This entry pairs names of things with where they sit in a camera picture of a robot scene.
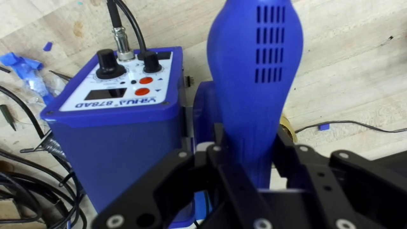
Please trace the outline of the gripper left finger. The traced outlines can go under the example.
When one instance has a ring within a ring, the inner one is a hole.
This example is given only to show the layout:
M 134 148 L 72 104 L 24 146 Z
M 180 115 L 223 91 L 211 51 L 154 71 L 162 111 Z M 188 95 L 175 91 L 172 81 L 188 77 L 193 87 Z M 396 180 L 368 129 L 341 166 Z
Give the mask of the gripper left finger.
M 197 229 L 277 229 L 270 207 L 231 158 L 223 125 L 215 143 L 192 153 L 168 153 L 93 221 L 92 229 L 166 229 L 199 191 L 213 210 Z

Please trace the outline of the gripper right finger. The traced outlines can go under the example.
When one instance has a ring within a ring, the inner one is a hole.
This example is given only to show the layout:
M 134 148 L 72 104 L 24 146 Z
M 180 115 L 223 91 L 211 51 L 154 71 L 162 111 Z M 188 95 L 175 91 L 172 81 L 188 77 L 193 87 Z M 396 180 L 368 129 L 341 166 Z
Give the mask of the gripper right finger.
M 279 128 L 273 163 L 287 179 L 273 212 L 289 229 L 407 229 L 407 178 L 375 161 L 323 156 Z

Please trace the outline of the blue hot air handle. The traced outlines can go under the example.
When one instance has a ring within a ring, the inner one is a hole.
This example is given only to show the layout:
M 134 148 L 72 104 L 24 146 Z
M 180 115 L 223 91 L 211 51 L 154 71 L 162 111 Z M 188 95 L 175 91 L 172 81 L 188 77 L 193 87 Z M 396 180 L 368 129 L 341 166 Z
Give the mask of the blue hot air handle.
M 291 0 L 226 0 L 212 23 L 207 59 L 230 152 L 268 189 L 271 147 L 303 52 Z

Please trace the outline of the blue soldering station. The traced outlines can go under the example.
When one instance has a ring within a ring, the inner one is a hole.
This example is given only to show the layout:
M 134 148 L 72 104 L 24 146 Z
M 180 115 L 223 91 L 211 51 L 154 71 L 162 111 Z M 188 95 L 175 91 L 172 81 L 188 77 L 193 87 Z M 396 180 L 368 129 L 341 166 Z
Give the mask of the blue soldering station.
M 184 137 L 183 50 L 153 48 L 161 71 L 119 61 L 127 73 L 101 80 L 95 54 L 40 113 L 97 213 Z

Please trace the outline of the yellow tape roll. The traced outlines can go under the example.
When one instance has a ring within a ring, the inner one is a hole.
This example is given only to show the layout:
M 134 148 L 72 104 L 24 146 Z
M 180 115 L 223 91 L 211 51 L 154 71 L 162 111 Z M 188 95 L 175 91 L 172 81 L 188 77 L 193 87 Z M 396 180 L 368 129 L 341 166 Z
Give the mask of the yellow tape roll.
M 289 135 L 293 142 L 298 142 L 296 132 L 294 128 L 291 126 L 289 119 L 286 117 L 284 113 L 281 114 L 279 125 L 282 127 L 284 132 L 286 132 Z

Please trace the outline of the small black station knob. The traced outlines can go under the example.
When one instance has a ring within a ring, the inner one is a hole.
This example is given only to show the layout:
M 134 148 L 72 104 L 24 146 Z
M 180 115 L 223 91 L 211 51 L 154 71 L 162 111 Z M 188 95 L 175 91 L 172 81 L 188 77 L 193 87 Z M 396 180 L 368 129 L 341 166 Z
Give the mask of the small black station knob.
M 145 73 L 156 73 L 162 69 L 162 66 L 159 64 L 158 54 L 154 51 L 146 51 L 143 54 L 143 61 Z

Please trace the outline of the metal spring iron stand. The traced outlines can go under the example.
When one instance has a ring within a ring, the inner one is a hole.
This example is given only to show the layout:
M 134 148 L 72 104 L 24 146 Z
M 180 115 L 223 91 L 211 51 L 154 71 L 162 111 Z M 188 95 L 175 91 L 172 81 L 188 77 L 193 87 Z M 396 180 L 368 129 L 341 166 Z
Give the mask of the metal spring iron stand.
M 49 130 L 45 136 L 41 139 L 39 144 L 34 148 L 22 149 L 20 153 L 32 153 L 32 152 L 48 152 L 53 156 L 61 158 L 67 161 L 66 155 L 64 154 L 61 145 L 55 140 L 52 130 Z

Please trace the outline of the large black station knob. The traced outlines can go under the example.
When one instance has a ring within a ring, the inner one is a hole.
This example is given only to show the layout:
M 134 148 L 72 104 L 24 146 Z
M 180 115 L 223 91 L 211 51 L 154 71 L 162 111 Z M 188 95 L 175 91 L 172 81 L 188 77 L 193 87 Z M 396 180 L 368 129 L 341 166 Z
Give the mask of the large black station knob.
M 109 80 L 122 76 L 127 73 L 123 65 L 118 64 L 115 53 L 112 49 L 106 48 L 97 51 L 96 56 L 99 62 L 99 68 L 96 70 L 97 78 Z

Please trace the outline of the black tweezers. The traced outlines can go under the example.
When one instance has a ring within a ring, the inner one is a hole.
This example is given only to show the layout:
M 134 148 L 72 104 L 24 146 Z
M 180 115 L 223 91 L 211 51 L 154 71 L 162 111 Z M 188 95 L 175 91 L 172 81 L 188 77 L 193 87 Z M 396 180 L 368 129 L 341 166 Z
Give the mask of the black tweezers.
M 55 74 L 56 76 L 60 77 L 63 80 L 66 80 L 66 81 L 70 81 L 72 79 L 72 77 L 67 76 L 65 74 L 62 74 L 62 73 L 58 73 L 58 72 L 55 72 L 55 71 L 49 71 L 49 72 L 52 73 L 52 74 Z

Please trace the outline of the clear plastic bag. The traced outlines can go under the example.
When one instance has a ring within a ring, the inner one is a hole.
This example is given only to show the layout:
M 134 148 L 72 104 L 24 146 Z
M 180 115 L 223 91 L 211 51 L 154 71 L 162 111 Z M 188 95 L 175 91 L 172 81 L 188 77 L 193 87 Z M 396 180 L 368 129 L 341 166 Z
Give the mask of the clear plastic bag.
M 38 70 L 31 70 L 22 78 L 25 87 L 42 99 L 45 106 L 64 90 L 66 82 L 59 76 L 43 77 Z

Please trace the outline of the dark green pointed tool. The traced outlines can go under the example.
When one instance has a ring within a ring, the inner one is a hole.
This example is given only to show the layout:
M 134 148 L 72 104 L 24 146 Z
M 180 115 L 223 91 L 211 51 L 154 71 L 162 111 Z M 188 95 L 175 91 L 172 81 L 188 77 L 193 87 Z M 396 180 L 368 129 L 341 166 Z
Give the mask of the dark green pointed tool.
M 15 126 L 15 120 L 12 117 L 8 107 L 5 104 L 0 105 L 0 111 L 3 114 L 5 120 L 9 125 L 12 127 L 14 131 L 17 131 L 16 126 Z

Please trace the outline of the crumpled blue tape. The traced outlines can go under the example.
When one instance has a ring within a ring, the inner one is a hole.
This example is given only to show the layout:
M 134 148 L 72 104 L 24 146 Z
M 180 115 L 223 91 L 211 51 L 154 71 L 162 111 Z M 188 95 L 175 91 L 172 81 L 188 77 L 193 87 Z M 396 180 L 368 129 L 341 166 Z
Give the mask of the crumpled blue tape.
M 11 67 L 22 80 L 36 77 L 38 71 L 44 67 L 39 61 L 16 55 L 13 52 L 1 55 L 0 62 L 5 66 Z

